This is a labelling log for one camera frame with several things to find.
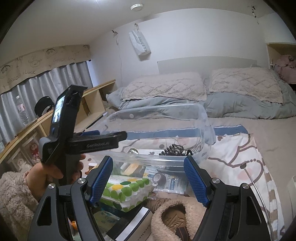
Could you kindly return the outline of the person left hand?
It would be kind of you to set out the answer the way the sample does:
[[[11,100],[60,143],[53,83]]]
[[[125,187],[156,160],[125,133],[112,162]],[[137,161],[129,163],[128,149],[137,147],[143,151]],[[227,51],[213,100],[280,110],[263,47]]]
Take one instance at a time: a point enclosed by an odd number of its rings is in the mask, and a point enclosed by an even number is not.
[[[33,197],[39,201],[44,195],[47,186],[53,179],[62,179],[61,170],[55,165],[45,165],[41,162],[31,168],[26,175],[27,186]]]

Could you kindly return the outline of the beige fluffy sleeve forearm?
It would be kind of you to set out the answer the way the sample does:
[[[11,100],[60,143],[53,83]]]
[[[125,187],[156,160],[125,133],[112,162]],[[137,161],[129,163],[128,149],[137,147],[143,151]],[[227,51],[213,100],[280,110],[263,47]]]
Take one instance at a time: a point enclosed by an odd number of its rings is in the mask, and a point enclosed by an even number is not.
[[[29,172],[6,172],[1,177],[1,216],[17,240],[27,240],[38,201],[27,185]]]

